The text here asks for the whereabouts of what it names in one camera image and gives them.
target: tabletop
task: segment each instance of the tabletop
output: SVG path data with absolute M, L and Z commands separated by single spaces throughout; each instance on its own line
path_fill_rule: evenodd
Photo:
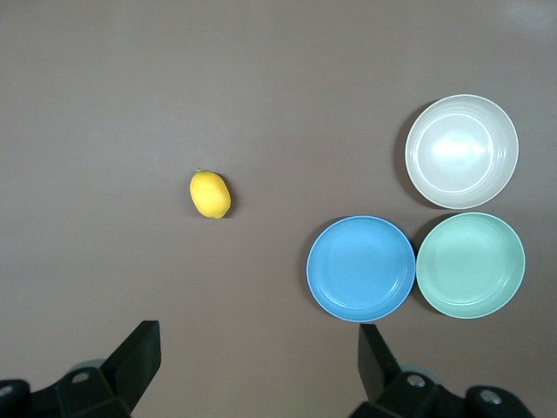
M 557 3 L 0 0 L 1 378 L 32 390 L 159 320 L 141 417 L 346 417 L 358 324 L 305 275 L 332 222 L 388 219 L 415 248 L 460 212 L 504 219 L 527 257 L 501 310 L 458 320 L 417 287 L 376 321 L 401 363 L 557 409 Z M 429 104 L 469 93 L 513 120 L 495 198 L 429 203 L 404 159 Z M 232 193 L 200 215 L 198 168 Z

